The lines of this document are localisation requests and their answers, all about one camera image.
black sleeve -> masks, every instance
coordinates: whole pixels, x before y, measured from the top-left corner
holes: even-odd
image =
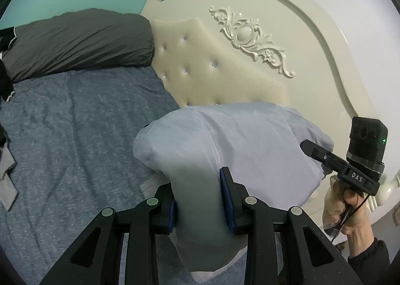
[[[368,249],[348,261],[364,285],[377,284],[390,266],[386,244],[377,238]]]
[[[377,282],[384,285],[399,285],[400,284],[400,250],[393,259],[386,274]]]

headboard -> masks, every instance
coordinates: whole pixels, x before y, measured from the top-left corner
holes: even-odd
[[[353,116],[378,118],[347,41],[313,0],[147,0],[153,67],[177,103],[297,109],[345,157]],[[326,178],[305,205],[322,225]]]

hand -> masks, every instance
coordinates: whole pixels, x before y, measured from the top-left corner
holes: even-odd
[[[325,206],[322,214],[324,228],[335,226],[340,222],[340,215],[345,211],[345,202],[353,206],[353,208],[357,208],[364,200],[363,196],[358,195],[351,189],[346,189],[344,193],[342,193],[341,189],[341,181],[335,181],[325,196]],[[361,206],[346,221],[341,232],[347,235],[350,258],[358,256],[372,245],[375,238],[367,215],[366,204]]]
[[[353,208],[357,208],[364,200],[363,196],[358,195],[351,189],[342,192],[342,181],[335,181],[325,196],[325,207],[323,210],[324,228],[335,226],[340,221],[340,215],[345,211],[345,203],[350,204]],[[349,218],[342,227],[341,232],[345,235],[351,235],[355,231],[371,225],[367,215],[367,206],[364,204]]]

gray pillow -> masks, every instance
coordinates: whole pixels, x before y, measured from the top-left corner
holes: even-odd
[[[150,66],[154,40],[138,14],[88,9],[16,27],[17,39],[3,53],[10,79],[89,67]]]

cable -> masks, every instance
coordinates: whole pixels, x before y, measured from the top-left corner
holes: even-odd
[[[368,195],[367,197],[365,197],[365,199],[362,201],[362,203],[356,208],[354,209],[350,214],[348,214],[342,221],[341,223],[341,228],[339,229],[339,232],[333,237],[331,243],[333,243],[333,241],[337,238],[337,236],[340,234],[343,225],[345,225],[345,223],[350,219],[351,216],[353,216],[364,204],[365,202],[368,200],[368,198],[370,197],[370,195]]]

